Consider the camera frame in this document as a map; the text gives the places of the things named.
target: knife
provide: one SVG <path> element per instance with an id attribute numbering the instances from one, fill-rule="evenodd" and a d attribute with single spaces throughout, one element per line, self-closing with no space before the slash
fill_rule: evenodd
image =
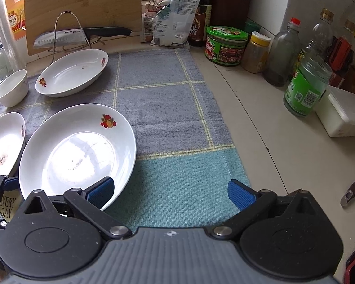
<path id="1" fill-rule="evenodd" d="M 92 36 L 113 37 L 113 36 L 129 36 L 131 29 L 125 27 L 85 27 L 83 29 L 71 29 L 57 31 L 55 47 L 69 46 L 75 44 L 85 44 L 84 33 L 87 39 Z M 34 48 L 52 48 L 54 43 L 54 31 L 46 32 L 39 35 L 34 41 Z"/>
<path id="2" fill-rule="evenodd" d="M 346 207 L 354 197 L 355 197 L 355 181 L 349 187 L 345 195 L 341 198 L 342 207 Z"/>

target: plaid placemat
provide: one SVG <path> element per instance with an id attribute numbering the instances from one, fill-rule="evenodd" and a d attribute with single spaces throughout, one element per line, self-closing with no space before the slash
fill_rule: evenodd
<path id="1" fill-rule="evenodd" d="M 67 107 L 99 103 L 121 112 L 133 127 L 137 161 L 130 181 L 106 210 L 129 226 L 215 225 L 239 210 L 227 197 L 236 178 L 249 185 L 217 103 L 187 49 L 109 55 L 91 86 L 69 97 L 30 91 L 16 107 L 26 141 L 49 117 Z"/>

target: white bowl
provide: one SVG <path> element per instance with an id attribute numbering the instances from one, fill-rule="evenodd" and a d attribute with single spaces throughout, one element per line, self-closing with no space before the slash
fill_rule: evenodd
<path id="1" fill-rule="evenodd" d="M 0 102 L 7 108 L 13 107 L 25 98 L 28 91 L 27 71 L 18 70 L 0 84 Z"/>
<path id="2" fill-rule="evenodd" d="M 25 142 L 25 120 L 12 112 L 0 117 L 0 174 L 11 175 L 18 168 L 17 159 Z"/>
<path id="3" fill-rule="evenodd" d="M 56 60 L 38 77 L 35 89 L 50 97 L 64 97 L 82 91 L 101 75 L 108 54 L 98 49 L 80 50 Z"/>
<path id="4" fill-rule="evenodd" d="M 39 126 L 25 146 L 20 189 L 24 198 L 35 189 L 63 195 L 68 189 L 86 189 L 110 176 L 114 195 L 104 210 L 128 183 L 135 157 L 133 130 L 119 112 L 101 104 L 69 107 Z"/>

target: gold bottle cap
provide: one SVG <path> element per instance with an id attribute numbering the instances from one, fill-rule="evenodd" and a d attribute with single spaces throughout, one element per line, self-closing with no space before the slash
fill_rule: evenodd
<path id="1" fill-rule="evenodd" d="M 322 8 L 321 17 L 332 22 L 334 14 L 326 8 Z"/>
<path id="2" fill-rule="evenodd" d="M 349 29 L 352 33 L 355 32 L 355 24 L 349 20 L 346 20 L 345 28 Z"/>

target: wooden cutting board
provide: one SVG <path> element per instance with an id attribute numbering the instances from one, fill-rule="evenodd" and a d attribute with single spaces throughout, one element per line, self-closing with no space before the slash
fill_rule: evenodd
<path id="1" fill-rule="evenodd" d="M 64 11 L 73 12 L 82 27 L 122 26 L 141 31 L 141 0 L 25 0 L 29 56 L 45 50 L 34 49 L 33 43 L 40 34 L 54 31 L 55 20 Z M 57 30 L 78 27 L 74 16 L 65 14 Z"/>

